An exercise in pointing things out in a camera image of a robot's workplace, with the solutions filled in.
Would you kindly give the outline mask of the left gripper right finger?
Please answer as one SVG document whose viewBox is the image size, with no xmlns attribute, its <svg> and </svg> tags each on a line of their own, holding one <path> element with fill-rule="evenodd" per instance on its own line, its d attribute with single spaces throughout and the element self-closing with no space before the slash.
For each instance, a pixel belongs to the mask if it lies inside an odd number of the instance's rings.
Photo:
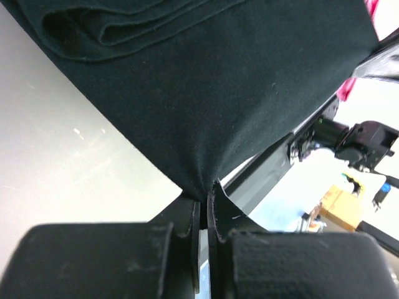
<svg viewBox="0 0 399 299">
<path fill-rule="evenodd" d="M 226 195 L 207 199 L 212 298 L 397 298 L 398 282 L 364 233 L 269 232 Z"/>
</svg>

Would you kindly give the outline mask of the black t shirt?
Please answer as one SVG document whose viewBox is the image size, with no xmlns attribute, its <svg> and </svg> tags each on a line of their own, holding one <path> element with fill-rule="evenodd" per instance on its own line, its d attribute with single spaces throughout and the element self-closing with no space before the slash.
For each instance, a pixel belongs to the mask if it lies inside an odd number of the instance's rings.
<svg viewBox="0 0 399 299">
<path fill-rule="evenodd" d="M 378 46 L 363 1 L 4 1 L 160 171 L 199 201 L 313 114 Z"/>
</svg>

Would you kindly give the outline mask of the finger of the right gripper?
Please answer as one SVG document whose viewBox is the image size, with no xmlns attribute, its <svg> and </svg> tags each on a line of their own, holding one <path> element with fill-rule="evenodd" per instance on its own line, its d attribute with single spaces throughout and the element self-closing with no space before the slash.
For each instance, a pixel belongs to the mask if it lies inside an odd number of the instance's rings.
<svg viewBox="0 0 399 299">
<path fill-rule="evenodd" d="M 378 50 L 356 67 L 352 77 L 398 83 L 398 29 L 380 41 Z"/>
</svg>

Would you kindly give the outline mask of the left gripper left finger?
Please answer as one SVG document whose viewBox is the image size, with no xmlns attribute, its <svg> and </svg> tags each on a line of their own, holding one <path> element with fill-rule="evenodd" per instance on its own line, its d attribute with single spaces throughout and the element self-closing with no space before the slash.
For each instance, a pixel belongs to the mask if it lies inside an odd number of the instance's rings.
<svg viewBox="0 0 399 299">
<path fill-rule="evenodd" d="M 200 204 L 184 194 L 147 223 L 46 224 L 21 239 L 2 298 L 194 298 Z"/>
</svg>

